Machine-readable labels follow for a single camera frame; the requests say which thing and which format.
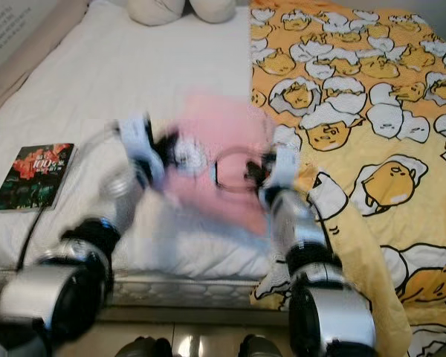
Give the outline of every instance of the wall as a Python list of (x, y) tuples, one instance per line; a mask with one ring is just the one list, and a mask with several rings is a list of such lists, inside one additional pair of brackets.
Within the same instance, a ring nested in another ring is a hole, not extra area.
[(413, 11), (425, 19), (446, 41), (446, 0), (333, 0), (360, 10), (394, 7)]

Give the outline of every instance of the floor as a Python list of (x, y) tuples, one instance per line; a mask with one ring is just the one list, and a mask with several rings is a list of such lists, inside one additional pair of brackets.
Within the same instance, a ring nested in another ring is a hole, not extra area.
[[(293, 356), (285, 327), (100, 323), (79, 341), (61, 349), (57, 357), (114, 357), (120, 348), (137, 337), (149, 335), (169, 340), (173, 353), (181, 357), (236, 357), (239, 344), (248, 334), (265, 335), (277, 345), (283, 357)], [(198, 349), (190, 348), (198, 339)], [(446, 357), (446, 349), (436, 357)]]

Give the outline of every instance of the white bed sheet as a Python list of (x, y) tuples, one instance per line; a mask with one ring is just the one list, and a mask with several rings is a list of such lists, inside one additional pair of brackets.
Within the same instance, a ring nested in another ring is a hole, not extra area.
[[(209, 25), (188, 15), (148, 28), (122, 7), (94, 1), (75, 27), (0, 110), (0, 185), (22, 146), (78, 145), (113, 120), (149, 111), (154, 132), (178, 113), (193, 89), (248, 96), (248, 9)], [(126, 162), (117, 141), (100, 145), (68, 177), (55, 210), (43, 215), (27, 262), (80, 220), (97, 183)], [(35, 213), (0, 213), (0, 266), (16, 262)], [(114, 267), (189, 277), (259, 278), (269, 269), (269, 241), (172, 207), (147, 192)]]

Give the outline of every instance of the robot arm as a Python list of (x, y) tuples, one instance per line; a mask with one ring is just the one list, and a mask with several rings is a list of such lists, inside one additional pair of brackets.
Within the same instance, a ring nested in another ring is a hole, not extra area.
[(291, 277), (289, 331), (297, 357), (375, 356), (375, 325), (366, 299), (343, 276), (322, 225), (301, 195), (287, 187), (299, 153), (277, 147), (259, 198), (271, 212), (271, 236)]
[(112, 252), (145, 189), (163, 178), (147, 117), (120, 123), (131, 164), (105, 179), (84, 220), (0, 295), (0, 356), (50, 356), (94, 323), (112, 290)]
[[(147, 117), (120, 125), (132, 168), (108, 177), (85, 219), (59, 244), (21, 270), (0, 297), (0, 356), (50, 356), (94, 323), (112, 290), (112, 252), (133, 223), (149, 185), (164, 165)], [(374, 356), (375, 327), (365, 299), (346, 281), (310, 207), (287, 187), (298, 154), (284, 146), (263, 159), (269, 173), (258, 191), (271, 212), (273, 240), (291, 275), (289, 326), (297, 357)]]

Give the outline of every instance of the book cover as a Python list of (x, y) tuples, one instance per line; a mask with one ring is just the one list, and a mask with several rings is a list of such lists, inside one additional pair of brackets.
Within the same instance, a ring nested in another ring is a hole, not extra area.
[(0, 210), (54, 208), (74, 144), (22, 147), (0, 188)]

